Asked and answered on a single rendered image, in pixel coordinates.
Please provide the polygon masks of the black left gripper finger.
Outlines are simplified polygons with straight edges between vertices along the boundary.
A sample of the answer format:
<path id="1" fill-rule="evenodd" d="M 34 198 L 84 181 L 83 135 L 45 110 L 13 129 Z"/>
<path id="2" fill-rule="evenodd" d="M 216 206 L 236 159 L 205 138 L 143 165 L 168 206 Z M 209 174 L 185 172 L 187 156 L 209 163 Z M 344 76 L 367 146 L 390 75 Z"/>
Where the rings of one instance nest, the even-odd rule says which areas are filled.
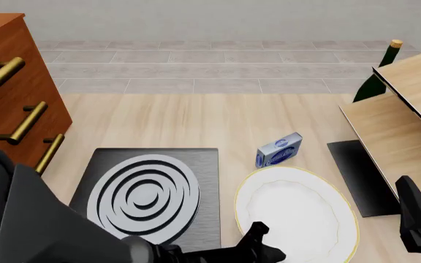
<path id="1" fill-rule="evenodd" d="M 234 263 L 279 263 L 286 257 L 286 254 L 280 249 L 261 245 L 239 249 Z"/>
<path id="2" fill-rule="evenodd" d="M 266 251 L 268 247 L 262 243 L 262 238 L 268 232 L 267 225 L 261 221 L 255 221 L 233 249 L 236 251 Z"/>

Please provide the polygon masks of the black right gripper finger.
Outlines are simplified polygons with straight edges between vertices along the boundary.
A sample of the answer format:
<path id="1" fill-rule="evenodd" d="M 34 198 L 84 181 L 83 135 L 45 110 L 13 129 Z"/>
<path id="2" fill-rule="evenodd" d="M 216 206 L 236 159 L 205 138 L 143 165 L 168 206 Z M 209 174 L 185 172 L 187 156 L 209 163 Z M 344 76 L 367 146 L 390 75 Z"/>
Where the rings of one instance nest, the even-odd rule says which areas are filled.
<path id="1" fill-rule="evenodd" d="M 408 176 L 401 176 L 396 182 L 401 206 L 401 228 L 421 229 L 421 191 Z"/>

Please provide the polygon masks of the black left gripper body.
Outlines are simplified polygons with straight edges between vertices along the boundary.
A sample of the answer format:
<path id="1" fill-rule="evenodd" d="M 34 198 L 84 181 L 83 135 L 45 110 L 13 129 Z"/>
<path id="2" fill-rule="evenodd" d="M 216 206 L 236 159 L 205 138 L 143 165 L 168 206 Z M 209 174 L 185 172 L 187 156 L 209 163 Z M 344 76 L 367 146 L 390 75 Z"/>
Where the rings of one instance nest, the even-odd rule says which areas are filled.
<path id="1" fill-rule="evenodd" d="M 154 263 L 230 263 L 236 248 L 220 248 L 184 253 L 179 245 L 157 245 Z"/>

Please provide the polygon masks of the white plate with gold rim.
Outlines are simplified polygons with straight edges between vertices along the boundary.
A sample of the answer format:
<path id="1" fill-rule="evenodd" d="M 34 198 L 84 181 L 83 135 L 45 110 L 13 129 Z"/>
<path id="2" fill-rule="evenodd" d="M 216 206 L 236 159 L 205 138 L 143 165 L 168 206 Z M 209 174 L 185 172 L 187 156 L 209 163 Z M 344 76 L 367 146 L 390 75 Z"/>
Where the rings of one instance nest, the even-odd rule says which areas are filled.
<path id="1" fill-rule="evenodd" d="M 360 241 L 357 218 L 343 194 L 324 178 L 297 167 L 251 173 L 234 202 L 241 234 L 261 221 L 263 244 L 286 255 L 281 263 L 349 263 Z"/>

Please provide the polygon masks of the black stove plate, grey rings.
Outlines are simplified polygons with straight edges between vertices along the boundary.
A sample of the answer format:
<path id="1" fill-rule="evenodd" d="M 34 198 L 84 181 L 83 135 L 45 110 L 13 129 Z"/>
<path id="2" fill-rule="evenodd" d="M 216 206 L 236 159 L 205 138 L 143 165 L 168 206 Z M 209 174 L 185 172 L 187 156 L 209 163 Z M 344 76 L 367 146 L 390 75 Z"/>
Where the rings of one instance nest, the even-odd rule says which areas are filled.
<path id="1" fill-rule="evenodd" d="M 123 239 L 221 246 L 215 148 L 97 148 L 69 206 Z"/>

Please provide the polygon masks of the pale wooden rack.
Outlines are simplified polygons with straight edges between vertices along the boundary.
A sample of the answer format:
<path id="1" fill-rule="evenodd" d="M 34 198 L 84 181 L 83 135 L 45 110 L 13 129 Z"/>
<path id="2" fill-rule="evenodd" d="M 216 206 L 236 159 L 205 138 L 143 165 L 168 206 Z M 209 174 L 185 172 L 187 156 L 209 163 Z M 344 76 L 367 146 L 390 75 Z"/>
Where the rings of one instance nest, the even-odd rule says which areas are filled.
<path id="1" fill-rule="evenodd" d="M 421 54 L 373 73 L 387 92 L 342 106 L 357 139 L 328 144 L 363 217 L 398 214 L 399 177 L 421 190 Z"/>

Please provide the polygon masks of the blue printed food box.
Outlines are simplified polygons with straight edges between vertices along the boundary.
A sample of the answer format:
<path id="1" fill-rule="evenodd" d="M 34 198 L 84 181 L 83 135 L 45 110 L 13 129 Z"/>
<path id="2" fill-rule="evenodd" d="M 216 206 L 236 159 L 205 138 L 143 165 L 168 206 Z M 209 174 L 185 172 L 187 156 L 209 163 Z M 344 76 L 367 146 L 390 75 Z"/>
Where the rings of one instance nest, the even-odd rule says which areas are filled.
<path id="1" fill-rule="evenodd" d="M 255 166 L 274 166 L 297 155 L 303 138 L 297 132 L 257 149 Z"/>

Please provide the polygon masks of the dark green bottle with cork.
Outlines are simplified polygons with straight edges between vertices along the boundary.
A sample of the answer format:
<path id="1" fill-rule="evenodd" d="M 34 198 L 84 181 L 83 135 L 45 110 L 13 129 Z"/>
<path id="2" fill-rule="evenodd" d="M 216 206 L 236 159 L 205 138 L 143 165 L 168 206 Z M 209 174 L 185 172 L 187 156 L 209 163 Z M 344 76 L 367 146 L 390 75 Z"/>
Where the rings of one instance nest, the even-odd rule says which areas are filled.
<path id="1" fill-rule="evenodd" d="M 398 55 L 399 50 L 403 41 L 398 39 L 393 39 L 386 49 L 386 52 L 379 64 L 379 67 L 390 65 L 395 60 L 395 57 Z M 386 85 L 376 76 L 371 75 L 358 89 L 353 102 L 359 102 L 364 99 L 371 98 L 373 96 L 378 96 L 386 92 Z"/>

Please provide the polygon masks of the red-brown wooden cabinet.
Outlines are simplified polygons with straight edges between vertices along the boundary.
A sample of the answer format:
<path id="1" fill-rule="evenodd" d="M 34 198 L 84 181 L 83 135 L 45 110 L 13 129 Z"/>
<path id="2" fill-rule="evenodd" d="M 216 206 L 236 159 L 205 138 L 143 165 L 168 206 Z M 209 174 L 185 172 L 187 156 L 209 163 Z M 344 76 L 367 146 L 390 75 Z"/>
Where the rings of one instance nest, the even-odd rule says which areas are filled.
<path id="1" fill-rule="evenodd" d="M 16 164 L 35 168 L 48 148 L 45 138 L 65 134 L 72 119 L 49 74 L 21 13 L 0 13 L 0 62 L 22 58 L 26 65 L 0 87 L 0 134 L 11 134 L 29 114 L 24 106 L 47 102 L 48 108 L 18 145 L 0 141 Z"/>

